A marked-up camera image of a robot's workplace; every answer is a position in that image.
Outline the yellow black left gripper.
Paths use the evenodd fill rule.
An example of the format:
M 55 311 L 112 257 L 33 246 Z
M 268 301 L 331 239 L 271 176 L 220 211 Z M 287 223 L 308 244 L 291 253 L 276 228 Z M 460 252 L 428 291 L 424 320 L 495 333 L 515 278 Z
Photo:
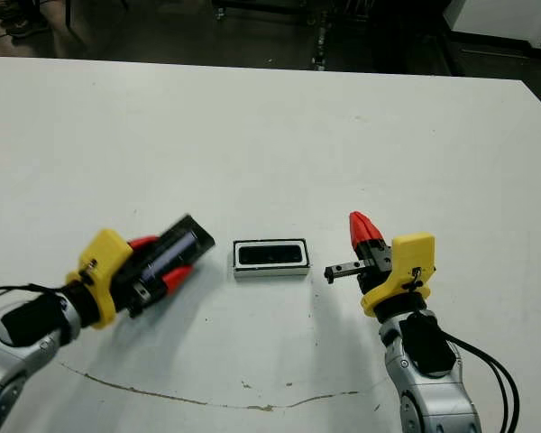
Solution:
M 66 298 L 80 326 L 106 327 L 124 310 L 136 317 L 174 294 L 193 266 L 179 266 L 162 276 L 160 258 L 166 249 L 161 236 L 126 241 L 113 229 L 100 230 L 78 257 L 78 268 L 66 277 Z

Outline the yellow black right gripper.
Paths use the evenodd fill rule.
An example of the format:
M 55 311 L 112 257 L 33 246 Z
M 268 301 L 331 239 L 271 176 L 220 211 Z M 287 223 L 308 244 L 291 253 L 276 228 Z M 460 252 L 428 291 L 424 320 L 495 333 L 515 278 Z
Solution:
M 355 275 L 367 316 L 397 316 L 425 309 L 428 282 L 436 271 L 435 238 L 415 233 L 387 244 L 376 225 L 359 211 L 350 213 L 349 229 L 357 259 L 327 266 L 326 281 L 331 284 Z

